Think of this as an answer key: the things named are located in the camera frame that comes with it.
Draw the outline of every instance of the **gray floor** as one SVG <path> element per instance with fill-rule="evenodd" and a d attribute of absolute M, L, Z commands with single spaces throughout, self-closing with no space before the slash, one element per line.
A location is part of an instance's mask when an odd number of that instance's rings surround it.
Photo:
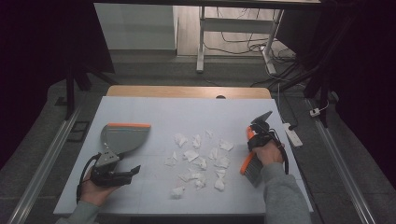
<path fill-rule="evenodd" d="M 128 62 L 128 57 L 113 55 L 116 75 L 111 75 L 121 84 L 135 85 L 185 85 L 185 86 L 213 86 L 216 82 L 221 86 L 248 87 L 255 81 L 268 79 L 262 69 L 259 59 L 208 59 L 205 73 L 195 73 L 195 59 L 174 56 L 136 56 L 134 63 Z M 285 65 L 278 65 L 279 70 Z M 82 107 L 77 121 L 91 122 L 101 97 L 106 94 L 109 85 L 101 79 L 90 76 L 93 83 L 89 92 L 76 90 L 78 97 L 87 96 L 87 104 Z M 294 154 L 301 167 L 302 175 L 315 212 L 312 214 L 314 223 L 361 223 L 350 197 L 332 163 L 332 159 L 321 140 L 315 122 L 307 114 L 308 107 L 301 94 L 302 87 L 295 87 L 286 92 L 290 105 L 283 95 L 280 99 L 280 111 L 285 121 L 294 123 L 294 112 L 299 126 L 297 134 L 304 142 L 301 148 L 295 148 Z M 23 194 L 30 178 L 34 174 L 43 155 L 46 153 L 53 137 L 61 125 L 65 107 L 55 105 L 59 97 L 65 97 L 65 83 L 60 82 L 49 89 L 49 99 L 32 130 L 26 135 L 17 152 L 0 172 L 0 223 L 6 223 L 14 207 Z M 335 110 L 335 102 L 329 106 L 330 130 L 356 178 L 364 197 L 374 212 L 378 223 L 396 223 L 395 205 L 396 193 L 388 180 L 383 176 L 370 154 L 356 139 L 343 121 L 339 119 Z M 69 134 L 69 139 L 79 139 L 81 133 Z M 57 216 L 53 215 L 53 208 L 64 188 L 64 184 L 76 161 L 82 147 L 82 142 L 66 142 L 44 188 L 41 190 L 26 223 L 53 223 Z M 259 217 L 237 219 L 230 217 L 214 217 L 206 219 L 205 223 L 260 223 Z M 99 216 L 101 223 L 129 223 L 128 217 Z M 134 223 L 181 223 L 185 219 L 161 219 L 136 217 Z"/>

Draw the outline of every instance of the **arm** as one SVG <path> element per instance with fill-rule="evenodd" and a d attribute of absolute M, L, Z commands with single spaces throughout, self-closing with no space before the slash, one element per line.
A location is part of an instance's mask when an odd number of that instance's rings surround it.
<path fill-rule="evenodd" d="M 91 224 L 95 221 L 99 213 L 100 206 L 102 206 L 107 197 L 119 187 L 102 188 L 97 187 L 90 180 L 91 169 L 85 175 L 82 184 L 81 200 L 69 218 L 60 218 L 56 224 Z"/>
<path fill-rule="evenodd" d="M 311 223 L 304 195 L 294 176 L 285 175 L 283 158 L 276 144 L 271 141 L 253 150 L 264 166 L 262 178 L 265 181 L 266 223 Z"/>

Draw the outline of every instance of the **metal frame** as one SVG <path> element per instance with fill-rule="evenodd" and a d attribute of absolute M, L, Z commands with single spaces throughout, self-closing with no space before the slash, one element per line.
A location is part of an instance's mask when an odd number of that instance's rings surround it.
<path fill-rule="evenodd" d="M 81 108 L 85 103 L 86 94 L 87 93 L 83 93 L 83 98 L 82 100 L 80 100 L 77 109 L 71 115 L 70 119 L 65 120 L 62 123 L 59 131 L 55 135 L 55 138 L 52 140 L 52 143 L 50 144 L 46 155 L 40 162 L 40 165 L 35 171 L 35 175 L 27 186 L 25 192 L 21 196 L 20 201 L 12 212 L 12 215 L 7 223 L 24 223 L 24 221 L 28 217 L 35 203 L 35 200 L 37 199 L 38 194 L 40 193 L 41 189 L 44 186 L 44 183 L 47 180 L 47 177 L 50 174 L 53 164 L 55 163 L 59 153 L 61 152 L 62 147 L 64 146 L 67 135 L 70 133 L 70 130 L 72 129 L 73 124 L 76 121 L 79 112 L 81 111 Z"/>
<path fill-rule="evenodd" d="M 309 100 L 305 100 L 305 102 L 309 109 L 313 108 Z M 348 192 L 353 205 L 355 206 L 356 211 L 361 218 L 361 223 L 375 224 L 376 221 L 373 212 L 370 210 L 368 203 L 365 201 L 364 196 L 361 193 L 361 189 L 353 178 L 352 173 L 350 173 L 349 168 L 347 167 L 347 164 L 340 153 L 340 149 L 332 139 L 331 132 L 323 125 L 322 122 L 320 122 L 319 119 L 315 120 L 315 124 L 317 125 L 320 136 L 326 148 L 328 149 L 330 156 L 332 157 L 332 162 L 334 163 L 334 166 L 337 169 L 344 186 L 346 187 L 346 191 Z"/>
<path fill-rule="evenodd" d="M 254 21 L 242 19 L 220 19 L 220 18 L 205 18 L 205 7 L 200 7 L 200 35 L 199 47 L 197 56 L 197 73 L 204 72 L 204 35 L 208 32 L 229 32 L 229 33 L 253 33 L 253 34 L 268 34 L 268 42 L 262 50 L 265 66 L 270 75 L 276 74 L 276 70 L 271 60 L 269 52 L 274 41 L 277 27 L 282 17 L 283 9 L 281 9 L 273 21 Z"/>

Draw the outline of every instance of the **metal rod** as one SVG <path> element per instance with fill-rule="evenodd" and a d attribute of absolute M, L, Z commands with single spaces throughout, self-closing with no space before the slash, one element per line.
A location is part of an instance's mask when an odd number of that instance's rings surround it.
<path fill-rule="evenodd" d="M 312 108 L 312 105 L 309 100 L 305 100 L 307 106 Z M 329 129 L 324 128 L 323 124 L 316 119 L 315 123 L 319 130 L 320 136 L 329 151 L 330 156 L 332 157 L 332 161 L 334 163 L 335 168 L 340 175 L 344 186 L 346 187 L 346 191 L 348 192 L 351 200 L 358 212 L 359 217 L 361 218 L 361 223 L 366 224 L 375 224 L 375 217 L 370 210 L 369 205 L 365 201 L 363 194 L 361 193 L 361 189 L 353 178 L 352 174 L 349 172 L 346 162 L 344 161 L 343 156 L 340 153 L 338 146 L 335 144 L 332 134 Z"/>
<path fill-rule="evenodd" d="M 279 10 L 279 12 L 277 13 L 277 15 L 275 17 L 272 31 L 270 32 L 270 35 L 268 36 L 268 41 L 267 41 L 267 44 L 264 49 L 265 55 L 269 55 L 269 53 L 270 53 L 270 49 L 271 49 L 272 43 L 274 42 L 277 26 L 279 25 L 279 21 L 280 21 L 280 17 L 282 16 L 282 13 L 283 13 L 283 10 Z"/>
<path fill-rule="evenodd" d="M 20 201 L 12 212 L 12 215 L 7 223 L 24 223 L 24 221 L 28 217 L 35 203 L 35 200 L 37 199 L 38 194 L 40 193 L 41 189 L 44 186 L 44 183 L 47 180 L 48 175 L 50 174 L 50 170 L 52 169 L 53 164 L 58 158 L 64 142 L 66 141 L 67 135 L 70 133 L 70 130 L 72 129 L 73 124 L 76 121 L 79 112 L 81 111 L 81 108 L 85 103 L 86 94 L 87 93 L 83 93 L 83 97 L 70 119 L 65 120 L 62 123 L 59 131 L 55 135 L 55 138 L 52 140 L 52 143 L 50 144 L 46 155 L 40 162 L 40 165 L 35 171 L 35 175 L 27 186 L 25 192 L 21 196 Z"/>

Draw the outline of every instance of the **white wall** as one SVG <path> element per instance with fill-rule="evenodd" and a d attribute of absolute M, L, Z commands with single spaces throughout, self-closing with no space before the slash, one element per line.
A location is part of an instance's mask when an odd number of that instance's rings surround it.
<path fill-rule="evenodd" d="M 94 5 L 109 49 L 176 49 L 176 7 Z"/>

